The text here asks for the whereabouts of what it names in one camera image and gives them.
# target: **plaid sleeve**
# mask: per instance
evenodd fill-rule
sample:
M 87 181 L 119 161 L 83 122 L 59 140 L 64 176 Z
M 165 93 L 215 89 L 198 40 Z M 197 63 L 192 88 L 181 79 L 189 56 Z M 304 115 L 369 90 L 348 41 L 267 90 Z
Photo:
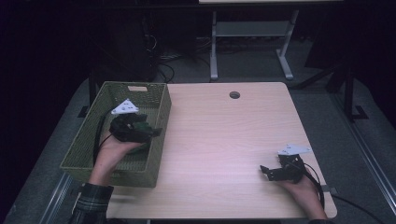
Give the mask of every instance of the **plaid sleeve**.
M 69 224 L 106 223 L 106 211 L 113 187 L 86 183 L 79 196 Z

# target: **dark background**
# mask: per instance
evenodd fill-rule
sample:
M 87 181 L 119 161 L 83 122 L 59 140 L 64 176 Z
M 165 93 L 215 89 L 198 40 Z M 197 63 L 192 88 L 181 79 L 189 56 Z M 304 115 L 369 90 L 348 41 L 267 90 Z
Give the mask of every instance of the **dark background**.
M 355 76 L 396 126 L 396 7 L 348 3 L 317 14 L 302 9 L 293 37 L 315 39 L 307 66 L 325 69 L 349 57 Z M 211 22 L 208 11 L 157 11 L 144 30 L 140 22 L 147 12 L 87 10 L 69 1 L 7 0 L 0 2 L 0 10 L 0 221 L 83 80 L 94 73 L 99 84 L 150 81 L 160 52 L 146 52 L 144 34 L 153 33 L 186 54 L 193 54 L 196 36 L 210 34 L 210 26 L 204 26 Z M 322 20 L 312 20 L 318 13 Z

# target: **table top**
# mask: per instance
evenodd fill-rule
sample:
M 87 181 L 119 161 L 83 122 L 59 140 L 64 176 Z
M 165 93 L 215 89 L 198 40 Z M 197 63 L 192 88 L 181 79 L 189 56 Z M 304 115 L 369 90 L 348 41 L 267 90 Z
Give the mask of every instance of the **table top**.
M 280 167 L 277 152 L 286 144 L 310 147 L 283 83 L 168 87 L 172 108 L 157 187 L 115 187 L 108 217 L 305 217 L 290 195 L 260 170 L 260 165 Z M 232 91 L 240 97 L 231 98 Z M 314 153 L 301 156 L 325 184 Z M 325 202 L 327 215 L 335 217 L 328 192 Z

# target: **human hand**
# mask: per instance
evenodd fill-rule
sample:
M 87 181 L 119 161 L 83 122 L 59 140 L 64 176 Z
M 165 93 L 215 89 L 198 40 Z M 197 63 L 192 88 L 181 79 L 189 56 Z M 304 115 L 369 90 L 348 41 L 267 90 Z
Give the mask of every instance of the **human hand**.
M 108 186 L 111 174 L 117 164 L 131 149 L 141 146 L 142 143 L 121 142 L 110 135 L 110 132 L 105 133 L 103 139 L 88 182 L 94 185 Z
M 291 194 L 310 220 L 327 219 L 318 197 L 318 190 L 308 177 L 303 175 L 296 184 L 291 181 L 277 181 L 277 183 Z

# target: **black device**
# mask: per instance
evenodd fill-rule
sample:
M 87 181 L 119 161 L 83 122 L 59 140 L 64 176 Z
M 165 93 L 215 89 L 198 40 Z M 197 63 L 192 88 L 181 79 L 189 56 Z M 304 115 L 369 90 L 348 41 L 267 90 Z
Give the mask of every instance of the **black device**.
M 301 159 L 300 155 L 278 155 L 278 157 L 282 166 L 281 168 L 270 170 L 265 166 L 260 166 L 262 173 L 268 176 L 268 180 L 292 180 L 294 184 L 297 184 L 305 175 L 309 180 L 312 181 L 312 183 L 314 183 L 315 187 L 317 188 L 320 203 L 324 208 L 324 195 L 320 182 L 315 180 L 315 178 L 306 171 L 305 163 L 303 159 Z
M 147 115 L 121 114 L 110 123 L 110 132 L 121 142 L 147 143 L 161 134 L 162 129 L 153 129 L 146 122 Z
M 281 168 L 270 170 L 265 166 L 260 166 L 262 172 L 268 176 L 270 181 L 292 180 L 298 183 L 303 178 L 305 167 L 300 155 L 279 155 Z

